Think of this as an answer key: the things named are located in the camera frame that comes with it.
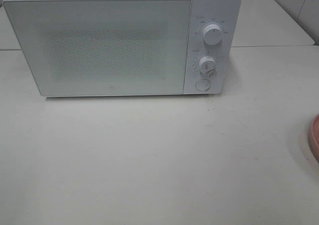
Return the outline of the round door release button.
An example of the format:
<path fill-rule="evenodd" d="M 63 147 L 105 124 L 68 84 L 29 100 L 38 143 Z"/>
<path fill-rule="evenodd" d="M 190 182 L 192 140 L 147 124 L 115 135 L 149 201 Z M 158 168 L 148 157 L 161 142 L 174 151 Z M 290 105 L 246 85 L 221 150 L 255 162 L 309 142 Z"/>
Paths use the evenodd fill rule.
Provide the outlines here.
<path fill-rule="evenodd" d="M 196 82 L 195 87 L 198 91 L 207 91 L 210 88 L 210 81 L 207 79 L 201 79 Z"/>

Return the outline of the white microwave door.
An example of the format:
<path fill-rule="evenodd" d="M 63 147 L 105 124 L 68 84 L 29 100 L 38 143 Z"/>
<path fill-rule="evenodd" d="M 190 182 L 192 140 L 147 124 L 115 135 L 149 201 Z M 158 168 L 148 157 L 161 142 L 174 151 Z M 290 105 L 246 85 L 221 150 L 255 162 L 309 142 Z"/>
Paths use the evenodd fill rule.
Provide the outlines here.
<path fill-rule="evenodd" d="M 183 92 L 190 0 L 4 6 L 43 96 Z"/>

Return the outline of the pink round plate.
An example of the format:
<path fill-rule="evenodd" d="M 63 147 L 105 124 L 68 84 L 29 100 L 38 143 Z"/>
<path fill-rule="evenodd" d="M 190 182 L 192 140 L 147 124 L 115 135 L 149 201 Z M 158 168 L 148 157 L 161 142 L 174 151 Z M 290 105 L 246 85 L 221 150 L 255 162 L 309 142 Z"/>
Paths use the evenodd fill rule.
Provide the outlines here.
<path fill-rule="evenodd" d="M 308 143 L 310 151 L 319 162 L 319 115 L 317 114 L 311 121 L 308 129 Z"/>

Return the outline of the lower white timer knob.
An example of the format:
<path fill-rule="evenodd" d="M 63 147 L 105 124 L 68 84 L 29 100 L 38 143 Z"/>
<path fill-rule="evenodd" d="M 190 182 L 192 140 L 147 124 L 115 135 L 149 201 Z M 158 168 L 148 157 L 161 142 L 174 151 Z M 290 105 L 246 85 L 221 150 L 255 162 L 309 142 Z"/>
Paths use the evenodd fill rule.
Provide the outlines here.
<path fill-rule="evenodd" d="M 216 61 L 212 56 L 202 57 L 198 62 L 198 69 L 201 74 L 212 74 L 216 69 Z"/>

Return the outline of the upper white power knob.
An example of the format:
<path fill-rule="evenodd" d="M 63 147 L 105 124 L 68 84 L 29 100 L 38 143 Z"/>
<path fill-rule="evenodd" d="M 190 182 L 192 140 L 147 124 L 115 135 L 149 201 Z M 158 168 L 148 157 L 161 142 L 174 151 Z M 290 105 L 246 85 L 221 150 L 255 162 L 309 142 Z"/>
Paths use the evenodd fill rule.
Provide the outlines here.
<path fill-rule="evenodd" d="M 215 22 L 207 24 L 202 29 L 202 37 L 207 45 L 216 45 L 222 40 L 223 29 Z"/>

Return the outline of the white microwave oven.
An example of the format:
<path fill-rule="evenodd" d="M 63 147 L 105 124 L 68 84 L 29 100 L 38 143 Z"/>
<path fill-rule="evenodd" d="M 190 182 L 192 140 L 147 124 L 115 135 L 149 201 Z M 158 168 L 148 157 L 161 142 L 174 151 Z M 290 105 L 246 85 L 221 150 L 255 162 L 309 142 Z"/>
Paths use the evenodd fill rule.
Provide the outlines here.
<path fill-rule="evenodd" d="M 7 1 L 131 1 L 131 0 L 3 0 L 2 4 L 4 7 L 4 10 L 5 10 L 4 4 Z M 169 94 L 169 95 L 218 94 L 221 92 L 224 77 L 225 77 L 226 67 L 228 65 L 230 48 L 231 48 L 231 44 L 232 44 L 232 40 L 233 40 L 233 36 L 234 36 L 236 24 L 237 24 L 240 6 L 241 6 L 241 0 L 190 0 L 190 13 L 189 13 L 189 24 L 188 24 L 187 52 L 186 52 L 186 65 L 185 65 L 183 92 L 181 94 Z M 218 44 L 207 45 L 204 42 L 202 37 L 202 29 L 205 25 L 213 23 L 213 22 L 221 25 L 223 29 L 223 37 Z M 199 60 L 205 56 L 212 56 L 216 61 L 216 69 L 212 74 L 201 74 L 198 69 Z M 207 91 L 198 91 L 196 89 L 195 84 L 197 81 L 201 79 L 207 79 L 210 81 L 210 88 Z M 125 96 L 125 95 L 104 95 L 104 96 Z"/>

